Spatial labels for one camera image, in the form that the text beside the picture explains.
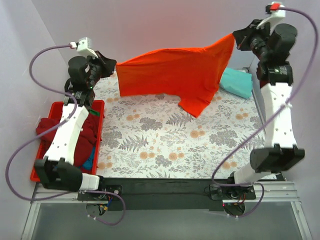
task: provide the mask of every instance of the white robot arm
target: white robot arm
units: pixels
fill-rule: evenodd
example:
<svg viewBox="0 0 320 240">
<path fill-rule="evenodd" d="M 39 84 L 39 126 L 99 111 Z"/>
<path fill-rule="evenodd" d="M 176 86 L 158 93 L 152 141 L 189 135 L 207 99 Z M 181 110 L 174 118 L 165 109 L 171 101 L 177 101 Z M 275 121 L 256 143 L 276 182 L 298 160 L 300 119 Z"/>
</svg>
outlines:
<svg viewBox="0 0 320 240">
<path fill-rule="evenodd" d="M 95 98 L 93 88 L 100 78 L 109 77 L 113 73 L 116 61 L 104 57 L 99 51 L 93 51 L 91 40 L 87 37 L 81 38 L 79 42 L 71 42 L 70 45 L 82 55 L 68 62 L 70 78 L 65 86 L 65 91 L 72 93 L 77 100 L 76 111 L 69 119 L 75 103 L 66 96 L 60 119 L 60 122 L 66 123 L 57 129 L 49 149 L 43 159 L 35 161 L 34 168 L 45 188 L 74 192 L 96 190 L 101 177 L 82 173 L 74 166 L 74 154 L 82 126 Z"/>
<path fill-rule="evenodd" d="M 289 98 L 292 92 L 293 75 L 286 60 L 295 44 L 297 30 L 289 24 L 275 24 L 285 17 L 284 10 L 276 10 L 280 2 L 266 7 L 271 14 L 264 20 L 253 20 L 244 29 L 233 32 L 237 47 L 241 51 L 252 51 L 260 60 L 257 78 L 260 81 L 264 100 L 265 117 L 269 119 Z M 297 147 L 292 129 L 291 105 L 265 129 L 264 148 L 254 149 L 250 163 L 234 173 L 234 183 L 254 183 L 261 178 L 286 171 L 302 160 L 305 150 Z"/>
</svg>

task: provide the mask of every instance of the floral tablecloth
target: floral tablecloth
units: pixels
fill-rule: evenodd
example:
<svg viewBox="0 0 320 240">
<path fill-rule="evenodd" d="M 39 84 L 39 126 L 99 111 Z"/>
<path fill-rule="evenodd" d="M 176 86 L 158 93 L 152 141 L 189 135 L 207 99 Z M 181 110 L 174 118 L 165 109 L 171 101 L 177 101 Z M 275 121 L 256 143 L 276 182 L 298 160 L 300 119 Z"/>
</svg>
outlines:
<svg viewBox="0 0 320 240">
<path fill-rule="evenodd" d="M 210 178 L 224 156 L 261 125 L 253 97 L 246 100 L 222 89 L 198 118 L 178 106 L 177 96 L 120 97 L 116 73 L 94 89 L 96 99 L 105 102 L 96 173 L 104 177 Z M 251 150 L 263 143 L 262 132 L 216 177 L 227 178 L 243 167 Z"/>
</svg>

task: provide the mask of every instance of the orange cloth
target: orange cloth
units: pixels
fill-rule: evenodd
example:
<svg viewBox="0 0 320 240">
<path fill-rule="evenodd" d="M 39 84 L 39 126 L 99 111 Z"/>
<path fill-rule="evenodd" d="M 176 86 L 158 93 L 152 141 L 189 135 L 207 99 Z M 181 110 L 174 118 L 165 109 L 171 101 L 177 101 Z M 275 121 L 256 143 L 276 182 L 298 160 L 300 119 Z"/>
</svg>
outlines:
<svg viewBox="0 0 320 240">
<path fill-rule="evenodd" d="M 211 46 L 159 49 L 118 63 L 120 95 L 177 95 L 179 105 L 198 117 L 218 91 L 234 42 L 229 34 Z"/>
</svg>

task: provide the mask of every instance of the black metal plate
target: black metal plate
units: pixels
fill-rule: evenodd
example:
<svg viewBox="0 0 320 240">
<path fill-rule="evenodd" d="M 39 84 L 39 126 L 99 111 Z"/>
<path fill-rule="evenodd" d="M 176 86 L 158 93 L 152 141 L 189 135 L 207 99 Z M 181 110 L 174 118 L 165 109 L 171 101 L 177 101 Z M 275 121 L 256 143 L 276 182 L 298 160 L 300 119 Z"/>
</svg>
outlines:
<svg viewBox="0 0 320 240">
<path fill-rule="evenodd" d="M 127 210 L 182 210 L 209 209 L 223 211 L 223 201 L 213 200 L 205 188 L 211 179 L 171 179 L 171 178 L 104 178 L 102 188 L 108 192 L 119 191 Z M 79 201 L 94 201 L 91 193 L 78 194 Z M 249 194 L 247 199 L 255 199 Z M 121 211 L 122 203 L 113 198 L 108 211 Z"/>
</svg>

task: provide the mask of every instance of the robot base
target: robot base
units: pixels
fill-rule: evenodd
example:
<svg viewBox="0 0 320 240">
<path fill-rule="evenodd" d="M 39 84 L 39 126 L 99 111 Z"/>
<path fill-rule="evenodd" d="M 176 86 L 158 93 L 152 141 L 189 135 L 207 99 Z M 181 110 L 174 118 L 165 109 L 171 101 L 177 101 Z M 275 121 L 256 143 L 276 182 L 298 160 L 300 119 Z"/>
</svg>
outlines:
<svg viewBox="0 0 320 240">
<path fill-rule="evenodd" d="M 230 184 L 229 179 L 220 180 L 220 184 Z M 235 202 L 238 199 L 254 200 L 256 194 L 254 186 L 219 186 L 217 184 L 211 184 L 209 188 L 210 196 L 212 200 L 226 200 L 233 199 Z"/>
</svg>

